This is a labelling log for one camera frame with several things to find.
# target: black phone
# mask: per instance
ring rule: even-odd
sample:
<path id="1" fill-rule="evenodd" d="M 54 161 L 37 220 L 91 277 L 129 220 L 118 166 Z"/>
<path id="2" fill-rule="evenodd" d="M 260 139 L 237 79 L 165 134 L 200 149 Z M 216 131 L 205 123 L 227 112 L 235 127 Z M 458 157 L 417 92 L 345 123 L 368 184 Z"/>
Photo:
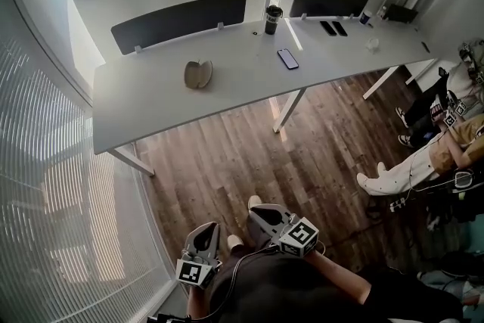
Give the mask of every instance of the black phone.
<path id="1" fill-rule="evenodd" d="M 341 26 L 340 22 L 333 22 L 333 26 L 338 32 L 338 34 L 340 34 L 341 36 L 348 36 L 348 33 L 345 31 L 343 26 Z"/>
<path id="2" fill-rule="evenodd" d="M 447 75 L 448 73 L 445 71 L 445 69 L 443 67 L 439 67 L 439 76 L 445 77 Z"/>
<path id="3" fill-rule="evenodd" d="M 424 41 L 422 41 L 422 46 L 427 53 L 430 53 L 429 46 L 427 46 Z"/>
<path id="4" fill-rule="evenodd" d="M 286 65 L 287 69 L 292 70 L 299 67 L 299 64 L 294 59 L 293 55 L 290 53 L 289 50 L 283 48 L 282 50 L 278 50 L 279 57 Z"/>
<path id="5" fill-rule="evenodd" d="M 333 27 L 331 27 L 331 25 L 326 20 L 323 20 L 319 23 L 323 26 L 329 36 L 336 36 L 336 31 L 333 30 Z"/>

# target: travel mug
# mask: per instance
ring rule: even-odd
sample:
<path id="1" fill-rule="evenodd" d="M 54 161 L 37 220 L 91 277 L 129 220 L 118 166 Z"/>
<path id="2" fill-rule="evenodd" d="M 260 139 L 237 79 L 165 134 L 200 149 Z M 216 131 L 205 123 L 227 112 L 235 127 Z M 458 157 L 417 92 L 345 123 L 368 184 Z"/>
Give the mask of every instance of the travel mug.
<path id="1" fill-rule="evenodd" d="M 279 19 L 282 17 L 282 8 L 277 5 L 270 5 L 265 9 L 265 33 L 274 35 L 278 27 Z"/>

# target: cable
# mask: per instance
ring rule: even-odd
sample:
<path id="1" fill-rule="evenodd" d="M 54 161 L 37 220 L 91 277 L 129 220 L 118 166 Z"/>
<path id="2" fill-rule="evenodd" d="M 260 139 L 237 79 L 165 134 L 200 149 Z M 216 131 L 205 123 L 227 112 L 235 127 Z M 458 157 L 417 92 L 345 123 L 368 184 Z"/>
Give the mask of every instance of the cable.
<path id="1" fill-rule="evenodd" d="M 456 278 L 453 278 L 453 279 L 449 280 L 447 283 L 445 283 L 445 285 L 442 287 L 442 289 L 441 289 L 441 290 L 445 290 L 445 289 L 447 288 L 447 286 L 448 286 L 450 283 L 454 282 L 454 281 L 457 281 L 457 279 L 456 279 Z"/>
<path id="2" fill-rule="evenodd" d="M 476 88 L 476 84 L 473 85 L 472 89 L 466 94 L 465 97 L 461 98 L 460 100 L 463 101 L 465 98 L 469 97 L 471 95 L 471 93 L 474 91 L 474 89 Z M 440 136 L 440 138 L 443 138 L 444 135 L 446 134 L 446 132 L 450 130 L 450 127 L 448 127 L 443 133 L 442 133 L 442 136 Z M 410 162 L 410 169 L 408 170 L 408 184 L 410 185 L 410 189 L 408 190 L 408 193 L 407 193 L 407 197 L 405 198 L 405 202 L 407 201 L 408 197 L 410 197 L 410 192 L 413 190 L 413 191 L 416 191 L 416 192 L 420 192 L 420 191 L 424 191 L 424 190 L 427 190 L 429 188 L 435 188 L 435 187 L 438 187 L 440 185 L 446 185 L 447 183 L 450 183 L 452 182 L 454 179 L 452 179 L 452 181 L 448 181 L 448 182 L 445 182 L 445 183 L 441 183 L 439 185 L 435 185 L 435 186 L 430 186 L 428 188 L 424 188 L 424 189 L 421 189 L 421 190 L 415 190 L 413 188 L 413 186 L 411 185 L 411 168 L 412 166 L 414 165 L 414 161 L 415 161 L 415 157 L 417 156 L 417 154 L 423 150 L 425 150 L 427 147 L 429 147 L 430 145 L 432 145 L 433 143 L 431 141 L 429 141 L 427 144 L 425 144 L 425 147 L 421 148 L 420 150 L 418 150 L 417 152 L 414 153 L 414 157 L 412 158 L 411 162 Z"/>
<path id="3" fill-rule="evenodd" d="M 200 319 L 191 319 L 191 321 L 207 321 L 207 320 L 210 320 L 211 318 L 213 318 L 216 314 L 218 314 L 222 310 L 222 307 L 228 302 L 228 300 L 230 299 L 230 296 L 232 294 L 232 291 L 234 290 L 235 281 L 237 280 L 237 272 L 238 272 L 239 266 L 242 263 L 242 261 L 244 261 L 245 259 L 247 259 L 251 256 L 255 256 L 256 254 L 260 254 L 260 253 L 274 254 L 274 253 L 277 253 L 277 252 L 278 252 L 278 250 L 275 249 L 275 246 L 270 246 L 270 247 L 266 247 L 264 249 L 258 250 L 257 252 L 247 254 L 246 256 L 240 258 L 237 261 L 237 264 L 235 264 L 234 271 L 232 272 L 232 279 L 231 279 L 230 287 L 228 288 L 227 296 L 225 297 L 224 301 L 211 314 L 208 314 L 207 316 L 200 318 Z"/>
<path id="4" fill-rule="evenodd" d="M 318 242 L 316 244 L 318 244 L 318 243 L 321 243 L 321 245 L 323 245 L 324 249 L 323 249 L 323 253 L 321 253 L 321 255 L 324 256 L 324 254 L 326 253 L 326 245 L 324 245 L 324 242 L 321 241 L 321 240 L 318 240 Z"/>
<path id="5" fill-rule="evenodd" d="M 470 176 L 474 176 L 474 173 L 472 172 L 471 174 L 466 175 L 466 176 L 458 176 L 455 179 L 451 179 L 451 180 L 449 180 L 447 182 L 439 183 L 438 185 L 434 185 L 434 186 L 430 186 L 430 187 L 426 187 L 426 188 L 421 188 L 420 190 L 415 190 L 415 189 L 413 189 L 413 190 L 416 191 L 416 192 L 425 191 L 425 190 L 428 190 L 429 188 L 435 188 L 435 187 L 447 185 L 448 183 L 451 183 L 451 182 L 454 182 L 454 181 L 458 181 L 459 179 L 464 179 L 464 178 L 467 179 Z"/>

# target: shoe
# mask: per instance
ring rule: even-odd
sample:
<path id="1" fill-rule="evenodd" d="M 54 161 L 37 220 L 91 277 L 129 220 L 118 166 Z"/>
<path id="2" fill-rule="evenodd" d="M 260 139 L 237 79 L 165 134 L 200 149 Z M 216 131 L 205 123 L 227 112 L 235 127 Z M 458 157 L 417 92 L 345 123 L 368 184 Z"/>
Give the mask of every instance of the shoe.
<path id="1" fill-rule="evenodd" d="M 262 205 L 262 199 L 260 199 L 259 195 L 253 195 L 249 198 L 249 203 L 247 204 L 247 208 L 250 210 L 252 207 L 256 205 Z"/>
<path id="2" fill-rule="evenodd" d="M 396 114 L 398 114 L 398 115 L 399 115 L 400 120 L 402 121 L 402 123 L 403 123 L 403 125 L 405 126 L 405 128 L 408 128 L 408 124 L 407 124 L 407 122 L 405 121 L 405 112 L 403 111 L 403 109 L 402 109 L 402 108 L 400 108 L 400 107 L 396 107 L 396 108 L 395 108 L 395 112 L 396 112 Z"/>
<path id="3" fill-rule="evenodd" d="M 238 245 L 244 245 L 244 242 L 241 240 L 241 238 L 235 234 L 231 234 L 227 237 L 227 245 L 228 249 L 232 250 Z"/>
<path id="4" fill-rule="evenodd" d="M 408 148 L 414 148 L 414 146 L 410 144 L 410 136 L 399 135 L 399 141 L 401 145 L 404 145 Z"/>
<path id="5" fill-rule="evenodd" d="M 381 174 L 386 171 L 386 167 L 385 167 L 385 163 L 384 162 L 379 162 L 378 163 L 377 171 L 378 171 L 378 176 L 381 176 Z"/>
<path id="6" fill-rule="evenodd" d="M 360 185 L 361 188 L 366 189 L 365 182 L 367 180 L 368 180 L 368 177 L 365 174 L 362 174 L 361 172 L 359 172 L 356 175 L 356 181 L 358 182 L 358 184 Z"/>
<path id="7" fill-rule="evenodd" d="M 358 182 L 360 187 L 363 190 L 365 190 L 369 195 L 374 195 L 375 197 L 379 197 L 380 195 L 385 195 L 385 194 L 379 193 L 378 191 L 374 191 L 366 187 L 367 180 L 368 180 L 368 177 L 365 174 L 362 174 L 361 172 L 359 172 L 356 176 L 356 181 Z"/>

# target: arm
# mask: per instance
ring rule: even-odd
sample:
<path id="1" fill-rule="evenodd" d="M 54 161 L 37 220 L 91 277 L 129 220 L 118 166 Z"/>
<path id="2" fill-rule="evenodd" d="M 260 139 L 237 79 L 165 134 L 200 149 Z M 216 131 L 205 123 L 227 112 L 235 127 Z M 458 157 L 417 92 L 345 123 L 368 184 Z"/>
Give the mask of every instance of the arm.
<path id="1" fill-rule="evenodd" d="M 463 124 L 464 123 L 464 119 L 459 116 L 458 114 L 455 114 L 455 118 L 457 119 L 457 124 Z"/>
<path id="2" fill-rule="evenodd" d="M 455 164 L 457 164 L 457 167 L 459 169 L 469 167 L 472 164 L 472 160 L 461 150 L 461 146 L 454 140 L 450 130 L 447 129 L 447 126 L 442 121 L 439 121 L 439 128 L 444 134 L 443 139 L 447 144 L 448 150 L 451 151 L 452 158 L 454 159 Z"/>
<path id="3" fill-rule="evenodd" d="M 205 294 L 199 287 L 190 287 L 187 314 L 193 319 L 204 318 L 208 315 L 205 307 Z"/>
<path id="4" fill-rule="evenodd" d="M 357 274 L 349 271 L 327 257 L 313 250 L 305 258 L 325 278 L 331 281 L 339 289 L 344 290 L 359 304 L 363 304 L 370 294 L 371 284 Z"/>

